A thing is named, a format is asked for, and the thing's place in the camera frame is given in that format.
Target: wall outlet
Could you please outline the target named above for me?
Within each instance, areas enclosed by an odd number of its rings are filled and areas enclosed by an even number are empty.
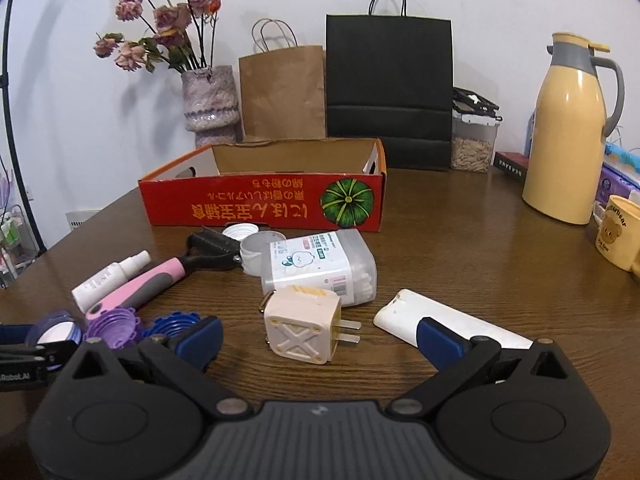
[[[69,229],[72,231],[78,229],[84,222],[95,215],[99,209],[91,209],[86,211],[69,211],[65,214]]]

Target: plastic cap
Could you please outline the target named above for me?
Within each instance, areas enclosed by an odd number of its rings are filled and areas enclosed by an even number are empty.
[[[72,321],[63,321],[49,328],[38,339],[38,344],[55,343],[57,341],[66,341],[71,339],[74,333],[75,324]]]
[[[91,320],[84,339],[101,338],[111,350],[135,346],[142,338],[142,322],[132,308],[117,307]]]
[[[142,333],[142,337],[150,337],[153,334],[174,337],[199,321],[200,316],[196,312],[191,312],[190,314],[174,312],[168,316],[156,318],[153,325]]]
[[[262,252],[269,249],[272,242],[286,240],[287,237],[277,231],[258,231],[240,243],[242,270],[249,276],[260,276],[262,272]]]
[[[140,273],[142,267],[151,261],[151,256],[146,251],[130,256],[120,262],[120,268],[125,273],[126,277],[131,279]]]
[[[227,227],[222,234],[241,242],[249,235],[257,233],[260,228],[256,224],[235,224]]]

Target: barcode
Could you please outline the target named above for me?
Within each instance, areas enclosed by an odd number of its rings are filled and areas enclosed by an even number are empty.
[[[347,295],[347,284],[346,283],[334,283],[331,286],[331,289],[338,296],[346,296]]]

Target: purple bottle cap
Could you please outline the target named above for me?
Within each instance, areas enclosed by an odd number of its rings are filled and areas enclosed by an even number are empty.
[[[112,350],[134,346],[142,339],[142,322],[132,308],[106,310],[91,320],[84,339],[99,337]]]

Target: pink glitter vase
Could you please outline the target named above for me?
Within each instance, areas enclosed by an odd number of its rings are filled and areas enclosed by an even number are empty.
[[[196,135],[196,147],[238,142],[240,111],[231,65],[182,74],[184,127]]]

